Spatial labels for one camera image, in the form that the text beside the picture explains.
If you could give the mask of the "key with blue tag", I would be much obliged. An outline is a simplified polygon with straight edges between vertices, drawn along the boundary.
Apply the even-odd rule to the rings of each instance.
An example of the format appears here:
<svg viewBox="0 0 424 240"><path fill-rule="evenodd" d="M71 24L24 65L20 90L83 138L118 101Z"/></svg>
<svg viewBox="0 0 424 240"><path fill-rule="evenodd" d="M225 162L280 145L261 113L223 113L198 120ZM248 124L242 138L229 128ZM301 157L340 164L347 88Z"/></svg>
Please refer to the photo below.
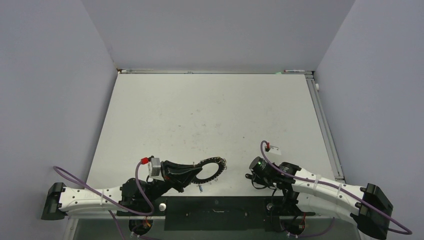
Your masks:
<svg viewBox="0 0 424 240"><path fill-rule="evenodd" d="M202 187L202 185L198 184L197 187L198 187L200 193L203 193L203 187Z"/></svg>

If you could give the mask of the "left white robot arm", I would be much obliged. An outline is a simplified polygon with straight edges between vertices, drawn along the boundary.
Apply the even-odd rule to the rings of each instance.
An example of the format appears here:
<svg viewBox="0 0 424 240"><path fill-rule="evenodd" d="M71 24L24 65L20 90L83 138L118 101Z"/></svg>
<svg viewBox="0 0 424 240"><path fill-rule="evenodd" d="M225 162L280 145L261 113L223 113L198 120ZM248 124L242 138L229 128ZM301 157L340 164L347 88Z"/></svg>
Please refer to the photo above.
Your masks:
<svg viewBox="0 0 424 240"><path fill-rule="evenodd" d="M41 219L63 220L83 213L111 213L113 216L153 216L158 207L154 202L169 190L182 193L190 184L202 184L198 175L206 161L195 164L177 164L161 161L153 156L144 157L135 167L134 177L122 185L95 189L62 167L54 166L56 173L79 185L54 183L47 192Z"/></svg>

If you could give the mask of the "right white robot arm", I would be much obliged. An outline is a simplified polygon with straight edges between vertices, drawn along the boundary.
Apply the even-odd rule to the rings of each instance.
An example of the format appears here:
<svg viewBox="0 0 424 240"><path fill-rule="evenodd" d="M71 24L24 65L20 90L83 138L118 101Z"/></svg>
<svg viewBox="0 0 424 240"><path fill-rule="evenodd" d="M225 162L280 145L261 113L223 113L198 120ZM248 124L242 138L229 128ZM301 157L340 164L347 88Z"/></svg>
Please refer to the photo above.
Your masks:
<svg viewBox="0 0 424 240"><path fill-rule="evenodd" d="M393 205L375 184L348 185L283 162L269 164L256 157L245 174L254 188L281 191L265 202L267 212L277 216L325 215L351 223L363 234L385 240Z"/></svg>

